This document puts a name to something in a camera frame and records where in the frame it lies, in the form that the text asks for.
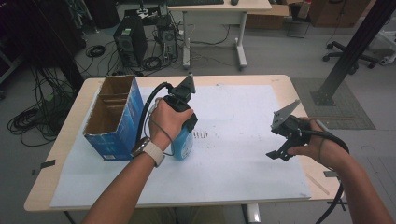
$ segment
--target hand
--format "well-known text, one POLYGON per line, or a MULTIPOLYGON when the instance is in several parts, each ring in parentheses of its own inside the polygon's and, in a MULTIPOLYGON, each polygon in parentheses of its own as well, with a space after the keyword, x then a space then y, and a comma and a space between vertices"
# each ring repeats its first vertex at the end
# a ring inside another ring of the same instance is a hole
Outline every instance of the hand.
POLYGON ((149 133, 151 142, 164 151, 171 144, 171 139, 173 141, 177 137, 181 131, 181 126, 191 117, 194 111, 188 109, 183 112, 176 112, 162 98, 157 98, 156 101, 159 102, 148 123, 149 133))
MULTIPOLYGON (((313 131, 323 132, 314 119, 308 120, 313 131)), ((350 159, 349 154, 332 140, 312 135, 309 144, 303 147, 291 147, 288 150, 290 155, 304 155, 321 163, 326 167, 333 168, 335 171, 342 169, 343 163, 350 159)))

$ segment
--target watch strap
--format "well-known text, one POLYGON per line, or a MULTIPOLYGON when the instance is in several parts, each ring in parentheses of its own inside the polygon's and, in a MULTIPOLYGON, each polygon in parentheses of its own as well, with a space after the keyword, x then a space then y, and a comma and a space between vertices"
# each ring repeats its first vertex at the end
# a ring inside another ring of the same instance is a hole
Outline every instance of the watch strap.
POLYGON ((155 167, 159 167, 165 158, 163 151, 151 141, 148 142, 143 151, 149 154, 152 159, 154 159, 155 167))

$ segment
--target blue printed box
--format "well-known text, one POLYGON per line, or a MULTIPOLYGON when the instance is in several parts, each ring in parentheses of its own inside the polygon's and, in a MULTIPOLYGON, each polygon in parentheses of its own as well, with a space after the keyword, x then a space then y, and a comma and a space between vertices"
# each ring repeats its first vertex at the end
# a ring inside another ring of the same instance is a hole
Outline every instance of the blue printed box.
POLYGON ((105 161, 131 160, 142 110, 134 76, 106 77, 83 134, 105 161))

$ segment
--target cardboard box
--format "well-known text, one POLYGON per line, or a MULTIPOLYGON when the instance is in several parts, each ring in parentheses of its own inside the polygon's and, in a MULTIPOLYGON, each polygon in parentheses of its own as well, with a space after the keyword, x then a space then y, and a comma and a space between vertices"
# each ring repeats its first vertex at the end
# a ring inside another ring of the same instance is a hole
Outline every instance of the cardboard box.
POLYGON ((371 0, 312 0, 308 15, 314 27, 354 27, 371 0))
POLYGON ((283 20, 289 16, 289 7, 284 5, 271 5, 271 10, 254 11, 247 14, 246 28, 279 30, 283 20))
POLYGON ((105 161, 131 160, 142 110, 134 76, 106 77, 83 134, 105 161))

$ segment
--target desk leg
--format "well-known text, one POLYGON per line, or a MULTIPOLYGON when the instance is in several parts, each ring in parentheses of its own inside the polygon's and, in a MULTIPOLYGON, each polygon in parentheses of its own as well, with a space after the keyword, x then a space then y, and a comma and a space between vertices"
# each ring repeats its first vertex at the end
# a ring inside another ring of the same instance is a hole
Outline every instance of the desk leg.
POLYGON ((242 204, 242 210, 246 223, 262 223, 259 205, 257 203, 242 204))
POLYGON ((241 15, 241 23, 239 25, 239 37, 235 39, 236 41, 236 51, 238 52, 239 65, 241 68, 248 66, 247 58, 245 56, 244 46, 242 45, 242 40, 244 38, 245 24, 247 22, 248 13, 243 12, 241 15))
POLYGON ((184 29, 184 46, 183 46, 183 66, 185 69, 190 68, 190 39, 187 33, 187 11, 183 11, 183 29, 184 29))
POLYGON ((185 69, 190 68, 190 39, 186 38, 184 40, 184 47, 183 47, 183 66, 185 69))

